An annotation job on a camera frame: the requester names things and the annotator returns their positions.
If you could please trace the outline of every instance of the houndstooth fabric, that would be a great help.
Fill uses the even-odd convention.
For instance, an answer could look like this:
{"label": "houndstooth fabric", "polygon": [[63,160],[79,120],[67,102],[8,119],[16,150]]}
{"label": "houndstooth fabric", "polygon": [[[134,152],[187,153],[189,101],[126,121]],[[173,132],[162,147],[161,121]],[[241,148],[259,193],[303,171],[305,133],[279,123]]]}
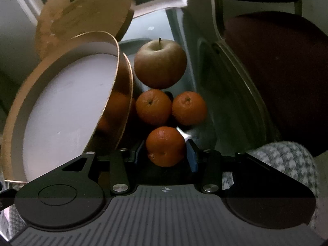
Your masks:
{"label": "houndstooth fabric", "polygon": [[[317,198],[319,195],[319,175],[314,159],[305,147],[295,142],[277,142],[264,145],[248,154],[285,173],[307,186]],[[222,189],[233,185],[232,173],[222,175]],[[318,205],[309,226],[315,229]]]}

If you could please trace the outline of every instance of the chair seat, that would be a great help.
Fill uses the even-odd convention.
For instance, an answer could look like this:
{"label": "chair seat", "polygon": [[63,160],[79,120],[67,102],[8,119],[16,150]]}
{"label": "chair seat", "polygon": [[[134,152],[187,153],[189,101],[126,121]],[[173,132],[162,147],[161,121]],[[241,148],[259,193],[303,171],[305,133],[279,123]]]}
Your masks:
{"label": "chair seat", "polygon": [[258,12],[226,22],[225,41],[245,65],[284,140],[328,149],[328,37],[305,18]]}

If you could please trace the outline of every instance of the box lid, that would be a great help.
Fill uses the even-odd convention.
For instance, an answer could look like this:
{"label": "box lid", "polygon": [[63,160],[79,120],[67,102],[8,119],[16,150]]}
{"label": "box lid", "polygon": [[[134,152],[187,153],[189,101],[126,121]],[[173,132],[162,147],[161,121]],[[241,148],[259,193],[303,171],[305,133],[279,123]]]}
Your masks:
{"label": "box lid", "polygon": [[120,41],[131,23],[134,5],[134,0],[48,0],[35,34],[40,58],[89,31],[105,31]]}

